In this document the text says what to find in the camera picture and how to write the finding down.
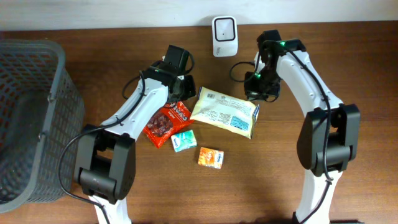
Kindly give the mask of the red Hacks candy bag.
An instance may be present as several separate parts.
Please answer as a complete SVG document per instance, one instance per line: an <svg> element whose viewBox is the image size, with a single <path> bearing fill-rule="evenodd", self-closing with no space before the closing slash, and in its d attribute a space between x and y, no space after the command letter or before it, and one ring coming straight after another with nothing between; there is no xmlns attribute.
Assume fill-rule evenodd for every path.
<svg viewBox="0 0 398 224"><path fill-rule="evenodd" d="M144 133L159 149L171 135L193 123L190 117L190 110L181 101L166 104L151 117Z"/></svg>

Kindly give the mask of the cream wet wipes pack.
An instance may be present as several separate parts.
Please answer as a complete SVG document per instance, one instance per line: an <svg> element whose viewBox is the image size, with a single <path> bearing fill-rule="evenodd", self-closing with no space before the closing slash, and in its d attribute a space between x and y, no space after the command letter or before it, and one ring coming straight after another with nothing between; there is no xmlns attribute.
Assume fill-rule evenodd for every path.
<svg viewBox="0 0 398 224"><path fill-rule="evenodd" d="M190 119L252 138L259 105L201 87Z"/></svg>

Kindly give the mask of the green tissue pack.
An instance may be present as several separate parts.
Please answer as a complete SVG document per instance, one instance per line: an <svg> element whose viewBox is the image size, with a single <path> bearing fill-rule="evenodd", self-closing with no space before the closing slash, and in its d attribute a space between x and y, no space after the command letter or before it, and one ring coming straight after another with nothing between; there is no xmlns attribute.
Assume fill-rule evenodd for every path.
<svg viewBox="0 0 398 224"><path fill-rule="evenodd" d="M174 134L170 138L175 152L184 151L197 146L197 140L192 130Z"/></svg>

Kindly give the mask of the orange tissue pack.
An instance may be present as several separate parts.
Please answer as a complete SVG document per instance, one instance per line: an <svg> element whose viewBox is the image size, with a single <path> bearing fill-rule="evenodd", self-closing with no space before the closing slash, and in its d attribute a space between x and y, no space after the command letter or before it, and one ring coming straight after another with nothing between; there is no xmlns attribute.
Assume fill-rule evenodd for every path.
<svg viewBox="0 0 398 224"><path fill-rule="evenodd" d="M223 151L201 147L198 156L198 165L221 169L223 165L223 159Z"/></svg>

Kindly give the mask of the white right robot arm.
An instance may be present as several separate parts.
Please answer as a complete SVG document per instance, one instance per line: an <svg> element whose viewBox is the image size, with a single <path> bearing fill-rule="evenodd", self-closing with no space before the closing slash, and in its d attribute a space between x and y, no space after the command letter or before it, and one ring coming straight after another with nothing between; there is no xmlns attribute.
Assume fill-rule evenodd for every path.
<svg viewBox="0 0 398 224"><path fill-rule="evenodd" d="M304 183L292 223L330 223L336 185L357 154L360 110L344 104L327 87L301 40L284 40L279 31L266 30L257 38L257 47L255 69L245 75L247 99L271 103L285 82L304 115L297 140Z"/></svg>

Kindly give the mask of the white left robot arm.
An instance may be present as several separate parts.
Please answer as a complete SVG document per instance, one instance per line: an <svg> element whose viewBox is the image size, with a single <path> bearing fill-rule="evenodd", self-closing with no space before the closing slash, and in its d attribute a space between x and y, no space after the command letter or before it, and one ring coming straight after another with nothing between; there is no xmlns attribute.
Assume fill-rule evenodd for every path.
<svg viewBox="0 0 398 224"><path fill-rule="evenodd" d="M78 146L73 177L100 223L131 222L126 196L136 174L136 141L161 108L195 96L187 63L195 63L193 55L170 45L162 60L139 71L136 89L115 114L71 139Z"/></svg>

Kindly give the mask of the white barcode scanner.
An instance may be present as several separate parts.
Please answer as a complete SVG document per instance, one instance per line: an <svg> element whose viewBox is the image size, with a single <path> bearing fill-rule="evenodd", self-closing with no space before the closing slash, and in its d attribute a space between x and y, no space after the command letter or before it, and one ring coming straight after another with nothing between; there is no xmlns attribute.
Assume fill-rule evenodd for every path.
<svg viewBox="0 0 398 224"><path fill-rule="evenodd" d="M214 17L211 22L213 55L232 57L238 52L237 22L233 16Z"/></svg>

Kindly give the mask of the grey plastic lattice basket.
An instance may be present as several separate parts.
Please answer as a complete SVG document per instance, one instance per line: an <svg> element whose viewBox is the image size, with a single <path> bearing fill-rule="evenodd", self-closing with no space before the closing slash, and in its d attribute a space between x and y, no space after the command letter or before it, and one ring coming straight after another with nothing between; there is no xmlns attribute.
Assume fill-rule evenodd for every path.
<svg viewBox="0 0 398 224"><path fill-rule="evenodd" d="M70 189L84 101L49 40L1 41L1 212L53 202Z"/></svg>

